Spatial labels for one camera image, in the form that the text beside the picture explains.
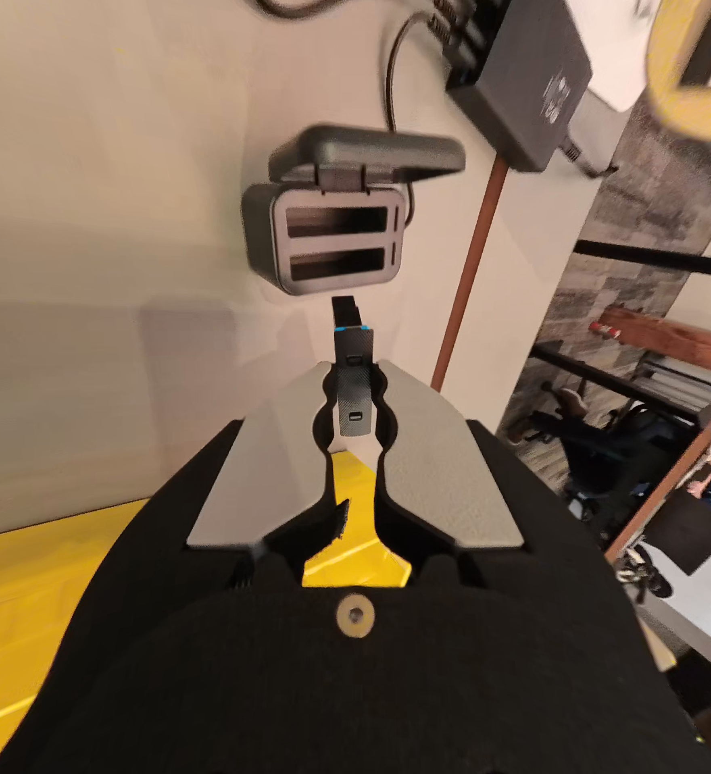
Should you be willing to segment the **yellow plastic bin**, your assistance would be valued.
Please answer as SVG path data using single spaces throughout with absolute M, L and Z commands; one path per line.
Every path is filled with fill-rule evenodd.
M 376 474 L 350 451 L 332 457 L 349 502 L 340 539 L 307 561 L 302 584 L 403 587 L 409 564 L 374 527 Z M 70 618 L 109 548 L 146 499 L 0 534 L 0 752 L 48 673 Z

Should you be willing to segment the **wooden edged desk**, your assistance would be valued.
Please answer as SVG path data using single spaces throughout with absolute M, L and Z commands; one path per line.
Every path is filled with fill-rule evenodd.
M 699 435 L 647 496 L 605 556 L 615 567 L 627 548 L 640 545 L 646 549 L 656 568 L 673 586 L 673 596 L 647 597 L 643 605 L 636 606 L 638 614 L 655 631 L 655 636 L 661 637 L 666 650 L 674 653 L 676 643 L 682 643 L 711 663 L 711 557 L 695 574 L 687 576 L 667 556 L 642 541 L 646 525 L 670 495 L 678 489 L 687 491 L 687 484 L 706 472 L 703 467 L 711 455 L 711 410 L 703 411 L 701 417 Z

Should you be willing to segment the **black metal pole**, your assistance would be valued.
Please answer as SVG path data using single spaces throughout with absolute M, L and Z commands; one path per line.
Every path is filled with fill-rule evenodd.
M 573 253 L 652 268 L 711 276 L 711 256 L 589 240 L 576 241 Z

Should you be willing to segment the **wooden beam leg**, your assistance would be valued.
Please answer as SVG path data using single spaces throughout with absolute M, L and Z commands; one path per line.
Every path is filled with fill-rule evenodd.
M 622 306 L 608 306 L 597 321 L 618 327 L 619 343 L 711 370 L 711 331 Z

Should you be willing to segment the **black usb charging hub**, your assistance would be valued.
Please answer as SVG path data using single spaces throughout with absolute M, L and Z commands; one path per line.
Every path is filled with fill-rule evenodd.
M 592 78 L 564 1 L 433 1 L 445 91 L 521 173 L 543 172 Z

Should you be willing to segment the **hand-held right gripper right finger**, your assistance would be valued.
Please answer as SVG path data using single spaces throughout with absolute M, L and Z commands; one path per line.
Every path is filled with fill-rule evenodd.
M 389 360 L 374 367 L 373 387 L 375 527 L 408 563 L 408 584 L 436 574 L 485 584 L 490 566 L 524 562 L 523 534 L 464 416 Z

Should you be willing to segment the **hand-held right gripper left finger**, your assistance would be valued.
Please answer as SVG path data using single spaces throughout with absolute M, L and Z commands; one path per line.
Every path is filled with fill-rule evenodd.
M 282 556 L 302 581 L 307 561 L 340 539 L 350 501 L 338 501 L 329 447 L 336 373 L 320 362 L 242 421 L 187 539 L 189 549 L 240 549 L 257 564 Z

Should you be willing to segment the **blue trimmed black battery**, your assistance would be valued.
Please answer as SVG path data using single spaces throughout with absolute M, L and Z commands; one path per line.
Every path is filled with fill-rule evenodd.
M 339 432 L 363 437 L 371 432 L 371 367 L 374 331 L 362 323 L 351 295 L 331 298 Z

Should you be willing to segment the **wooden instruction board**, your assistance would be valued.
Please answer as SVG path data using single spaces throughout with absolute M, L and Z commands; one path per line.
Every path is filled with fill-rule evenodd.
M 668 129 L 701 141 L 711 141 L 711 88 L 682 87 L 680 78 L 710 11 L 711 1 L 661 2 L 646 54 L 654 115 Z

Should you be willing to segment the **black battery charger case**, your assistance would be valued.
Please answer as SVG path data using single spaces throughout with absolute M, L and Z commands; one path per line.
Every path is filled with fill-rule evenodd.
M 269 181 L 242 195 L 248 262 L 293 296 L 388 283 L 407 229 L 401 187 L 465 166 L 450 137 L 312 125 L 274 150 Z

